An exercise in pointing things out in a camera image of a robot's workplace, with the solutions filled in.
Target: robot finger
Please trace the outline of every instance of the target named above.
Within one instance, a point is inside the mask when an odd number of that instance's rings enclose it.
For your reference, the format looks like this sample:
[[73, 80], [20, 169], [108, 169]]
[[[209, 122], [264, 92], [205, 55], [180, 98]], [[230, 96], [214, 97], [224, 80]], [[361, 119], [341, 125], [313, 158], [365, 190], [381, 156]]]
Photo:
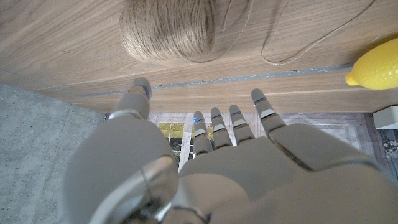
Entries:
[[241, 144], [244, 141], [254, 139], [253, 132], [250, 130], [249, 125], [243, 118], [241, 110], [238, 106], [232, 105], [229, 107], [231, 113], [231, 120], [234, 129], [236, 144]]
[[193, 114], [193, 129], [193, 156], [211, 152], [213, 148], [208, 138], [205, 119], [200, 111], [196, 111]]
[[254, 89], [251, 92], [254, 106], [261, 119], [261, 124], [264, 127], [267, 137], [272, 140], [269, 133], [275, 129], [286, 126], [285, 122], [274, 111], [271, 104], [267, 101], [266, 96], [259, 89]]
[[214, 150], [225, 146], [232, 146], [228, 131], [221, 117], [221, 112], [216, 107], [211, 109], [211, 122], [213, 123]]

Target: floor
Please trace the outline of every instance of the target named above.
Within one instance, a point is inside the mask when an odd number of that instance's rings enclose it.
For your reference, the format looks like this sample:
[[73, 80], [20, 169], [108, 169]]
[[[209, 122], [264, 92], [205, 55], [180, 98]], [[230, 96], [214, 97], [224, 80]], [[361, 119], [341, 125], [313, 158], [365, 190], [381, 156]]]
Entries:
[[[204, 113], [211, 130], [210, 114]], [[255, 136], [256, 114], [244, 113]], [[368, 114], [281, 114], [288, 123], [315, 126], [375, 158], [397, 177], [396, 132], [374, 129]], [[223, 114], [231, 131], [229, 114]], [[169, 139], [179, 168], [192, 158], [192, 113], [151, 113]], [[58, 192], [68, 158], [104, 114], [0, 83], [0, 223], [61, 223]]]
[[0, 83], [0, 223], [58, 223], [70, 155], [102, 113]]

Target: yellow lemon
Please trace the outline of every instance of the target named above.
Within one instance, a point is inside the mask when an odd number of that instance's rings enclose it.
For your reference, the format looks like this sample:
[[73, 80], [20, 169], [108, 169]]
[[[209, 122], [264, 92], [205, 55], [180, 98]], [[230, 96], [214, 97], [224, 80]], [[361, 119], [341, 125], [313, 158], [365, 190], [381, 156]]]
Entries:
[[377, 46], [358, 59], [346, 75], [346, 82], [372, 90], [398, 87], [398, 38]]

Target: yellow object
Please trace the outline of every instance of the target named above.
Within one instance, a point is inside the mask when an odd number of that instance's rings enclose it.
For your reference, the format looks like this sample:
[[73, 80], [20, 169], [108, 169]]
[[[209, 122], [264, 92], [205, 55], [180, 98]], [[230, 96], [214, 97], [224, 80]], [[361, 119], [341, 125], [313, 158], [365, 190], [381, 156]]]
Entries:
[[398, 38], [364, 54], [346, 75], [347, 84], [372, 90], [398, 87]]

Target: loose string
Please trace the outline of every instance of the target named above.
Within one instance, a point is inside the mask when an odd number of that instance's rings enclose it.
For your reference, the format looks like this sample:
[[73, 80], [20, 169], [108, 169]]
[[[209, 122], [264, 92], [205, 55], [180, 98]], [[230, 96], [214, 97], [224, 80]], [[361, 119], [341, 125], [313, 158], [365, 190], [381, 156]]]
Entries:
[[301, 57], [303, 54], [305, 54], [306, 52], [308, 52], [311, 48], [313, 48], [314, 46], [316, 46], [318, 43], [320, 43], [321, 41], [325, 40], [326, 38], [328, 38], [329, 36], [331, 36], [332, 34], [334, 34], [335, 32], [339, 31], [340, 29], [342, 29], [345, 25], [347, 25], [348, 23], [350, 23], [351, 21], [353, 21], [354, 19], [358, 18], [360, 15], [362, 15], [364, 12], [366, 12], [375, 2], [376, 0], [372, 0], [372, 2], [366, 6], [366, 8], [364, 10], [362, 10], [359, 14], [357, 14], [356, 16], [354, 16], [352, 19], [350, 19], [349, 21], [345, 22], [343, 25], [337, 27], [336, 29], [332, 30], [331, 32], [327, 33], [326, 35], [324, 35], [323, 37], [319, 38], [318, 40], [312, 42], [311, 44], [305, 46], [302, 50], [298, 51], [297, 53], [293, 54], [292, 56], [283, 59], [283, 60], [279, 60], [279, 61], [271, 61], [265, 58], [264, 56], [264, 50], [267, 46], [267, 44], [272, 40], [272, 37], [275, 34], [276, 28], [278, 26], [279, 20], [280, 18], [283, 16], [285, 9], [287, 8], [287, 6], [290, 3], [290, 0], [287, 1], [286, 5], [284, 6], [282, 12], [280, 13], [280, 15], [277, 18], [277, 21], [275, 23], [275, 26], [272, 28], [271, 30], [271, 35], [269, 36], [269, 38], [267, 38], [264, 41], [264, 45], [262, 46], [262, 50], [261, 50], [261, 57], [262, 59], [271, 65], [286, 65], [290, 62], [293, 62], [295, 60], [297, 60], [299, 57]]

